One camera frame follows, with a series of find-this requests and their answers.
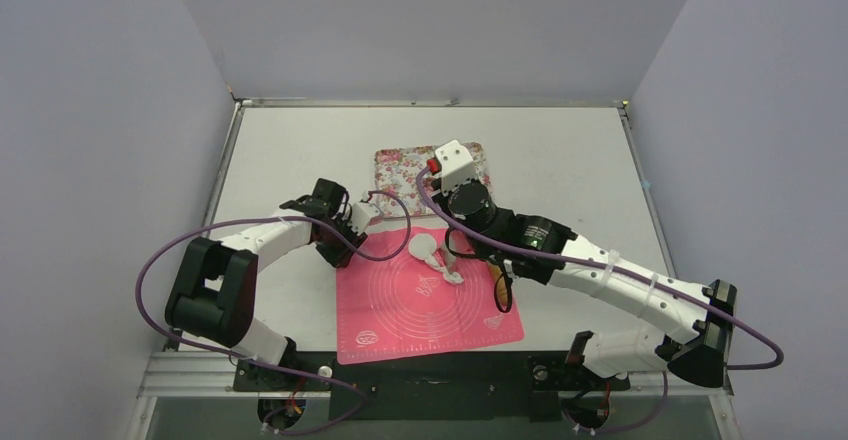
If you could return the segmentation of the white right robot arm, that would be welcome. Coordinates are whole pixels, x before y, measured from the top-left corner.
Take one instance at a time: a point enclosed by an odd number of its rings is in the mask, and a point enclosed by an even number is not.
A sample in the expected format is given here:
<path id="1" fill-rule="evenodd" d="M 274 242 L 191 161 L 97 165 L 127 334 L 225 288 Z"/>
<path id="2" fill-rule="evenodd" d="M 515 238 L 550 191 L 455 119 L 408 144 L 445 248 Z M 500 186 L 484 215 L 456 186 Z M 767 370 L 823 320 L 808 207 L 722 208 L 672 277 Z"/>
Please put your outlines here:
<path id="1" fill-rule="evenodd" d="M 474 255 L 523 278 L 569 289 L 616 307 L 643 326 L 610 335 L 575 335 L 564 360 L 566 378 L 588 387 L 599 378 L 668 371 L 691 384 L 721 388 L 734 326 L 736 287 L 660 275 L 554 220 L 516 214 L 495 205 L 473 180 L 432 202 L 467 238 Z"/>

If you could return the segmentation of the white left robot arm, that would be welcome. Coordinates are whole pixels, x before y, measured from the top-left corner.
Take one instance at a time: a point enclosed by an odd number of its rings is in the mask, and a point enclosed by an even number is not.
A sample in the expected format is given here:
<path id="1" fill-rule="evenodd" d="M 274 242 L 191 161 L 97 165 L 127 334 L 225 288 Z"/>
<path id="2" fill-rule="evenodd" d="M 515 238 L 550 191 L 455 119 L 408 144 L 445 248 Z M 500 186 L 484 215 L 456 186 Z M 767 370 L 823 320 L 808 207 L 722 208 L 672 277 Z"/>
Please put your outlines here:
<path id="1" fill-rule="evenodd" d="M 334 268 L 347 266 L 380 219 L 380 209 L 327 179 L 313 191 L 282 203 L 271 222 L 251 225 L 220 240 L 195 238 L 184 252 L 165 306 L 166 323 L 260 361 L 259 376 L 272 389 L 291 387 L 296 346 L 254 315 L 257 279 L 287 253 L 312 245 Z"/>

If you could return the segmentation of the white dough lump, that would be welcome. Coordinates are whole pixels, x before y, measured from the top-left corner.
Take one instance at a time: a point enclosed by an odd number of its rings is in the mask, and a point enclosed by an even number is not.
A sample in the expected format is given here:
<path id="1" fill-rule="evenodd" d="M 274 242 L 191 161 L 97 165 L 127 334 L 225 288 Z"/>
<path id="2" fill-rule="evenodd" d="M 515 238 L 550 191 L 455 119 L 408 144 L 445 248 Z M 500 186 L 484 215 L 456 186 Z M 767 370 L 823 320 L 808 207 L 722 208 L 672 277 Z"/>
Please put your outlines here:
<path id="1" fill-rule="evenodd" d="M 407 250 L 412 257 L 421 261 L 428 261 L 434 258 L 438 250 L 438 243 L 429 234 L 417 234 L 409 240 Z"/>

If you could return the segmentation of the wooden rolling pin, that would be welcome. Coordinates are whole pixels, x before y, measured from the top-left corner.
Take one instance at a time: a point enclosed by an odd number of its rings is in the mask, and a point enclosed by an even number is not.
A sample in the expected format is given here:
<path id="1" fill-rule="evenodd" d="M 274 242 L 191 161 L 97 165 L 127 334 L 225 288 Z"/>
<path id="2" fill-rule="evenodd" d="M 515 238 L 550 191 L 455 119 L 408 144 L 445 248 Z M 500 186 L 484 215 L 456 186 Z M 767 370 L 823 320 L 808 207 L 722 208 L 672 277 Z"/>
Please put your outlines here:
<path id="1" fill-rule="evenodd" d="M 507 313 L 513 305 L 512 290 L 508 284 L 508 278 L 496 265 L 489 264 L 488 270 L 493 281 L 495 305 L 500 312 Z"/>

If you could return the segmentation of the pink silicone baking mat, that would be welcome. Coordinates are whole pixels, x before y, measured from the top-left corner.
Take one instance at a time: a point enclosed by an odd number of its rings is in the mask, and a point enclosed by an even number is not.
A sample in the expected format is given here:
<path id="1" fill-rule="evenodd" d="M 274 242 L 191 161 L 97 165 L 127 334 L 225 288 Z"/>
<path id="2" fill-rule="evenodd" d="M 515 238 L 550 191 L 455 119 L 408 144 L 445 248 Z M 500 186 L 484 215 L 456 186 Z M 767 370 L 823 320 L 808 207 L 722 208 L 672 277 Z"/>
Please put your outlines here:
<path id="1" fill-rule="evenodd" d="M 480 261 L 452 266 L 463 281 L 444 276 L 403 252 L 392 253 L 403 230 L 372 234 L 365 257 L 336 272 L 337 355 L 343 365 L 494 347 L 523 340 L 516 307 L 495 305 L 495 282 Z"/>

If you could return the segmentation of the white dough scrap strip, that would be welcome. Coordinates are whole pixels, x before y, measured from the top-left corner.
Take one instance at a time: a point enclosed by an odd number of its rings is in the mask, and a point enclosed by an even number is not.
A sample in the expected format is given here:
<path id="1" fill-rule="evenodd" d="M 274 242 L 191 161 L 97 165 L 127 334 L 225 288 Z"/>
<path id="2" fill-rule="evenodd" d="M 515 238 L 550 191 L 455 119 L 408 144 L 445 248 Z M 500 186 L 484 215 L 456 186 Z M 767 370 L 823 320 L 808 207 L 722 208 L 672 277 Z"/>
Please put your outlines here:
<path id="1" fill-rule="evenodd" d="M 464 283 L 463 276 L 458 271 L 453 270 L 441 254 L 434 254 L 427 257 L 424 263 L 430 269 L 440 274 L 445 282 L 452 285 L 461 285 Z"/>

